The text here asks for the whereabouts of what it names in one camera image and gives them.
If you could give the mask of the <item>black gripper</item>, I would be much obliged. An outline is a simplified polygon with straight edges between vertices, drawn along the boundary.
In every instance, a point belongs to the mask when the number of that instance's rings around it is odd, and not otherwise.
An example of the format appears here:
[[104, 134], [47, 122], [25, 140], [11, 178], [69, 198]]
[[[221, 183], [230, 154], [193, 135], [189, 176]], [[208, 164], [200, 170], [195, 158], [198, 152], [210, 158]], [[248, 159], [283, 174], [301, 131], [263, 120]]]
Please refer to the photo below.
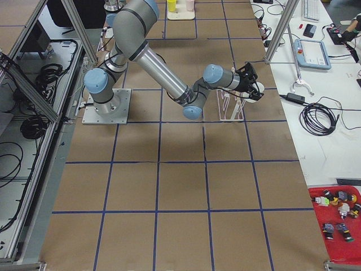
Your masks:
[[235, 90], [240, 93], [245, 92], [244, 99], [246, 99], [247, 101], [258, 101], [264, 96], [263, 92], [258, 92], [258, 91], [248, 92], [249, 87], [253, 83], [257, 82], [257, 78], [258, 78], [257, 73], [250, 62], [247, 62], [243, 67], [236, 70], [235, 73], [240, 78], [240, 82], [238, 86], [235, 88]]

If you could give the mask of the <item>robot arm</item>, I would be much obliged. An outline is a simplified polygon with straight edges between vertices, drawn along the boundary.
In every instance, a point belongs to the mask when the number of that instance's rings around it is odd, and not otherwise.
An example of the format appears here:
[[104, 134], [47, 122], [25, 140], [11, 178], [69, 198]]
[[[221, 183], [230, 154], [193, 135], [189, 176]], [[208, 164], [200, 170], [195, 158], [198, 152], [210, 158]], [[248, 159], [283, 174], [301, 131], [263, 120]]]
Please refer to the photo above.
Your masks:
[[96, 116], [94, 124], [126, 124], [130, 105], [129, 89], [114, 87], [126, 71], [129, 62], [142, 67], [169, 97], [183, 107], [183, 115], [198, 119], [209, 93], [224, 88], [240, 98], [258, 101], [264, 95], [264, 87], [257, 82], [253, 66], [247, 63], [236, 71], [210, 64], [192, 86], [183, 82], [149, 46], [148, 32], [159, 18], [155, 1], [130, 1], [119, 9], [113, 23], [113, 49], [105, 56], [102, 64], [85, 74], [84, 84], [93, 100], [92, 112]]

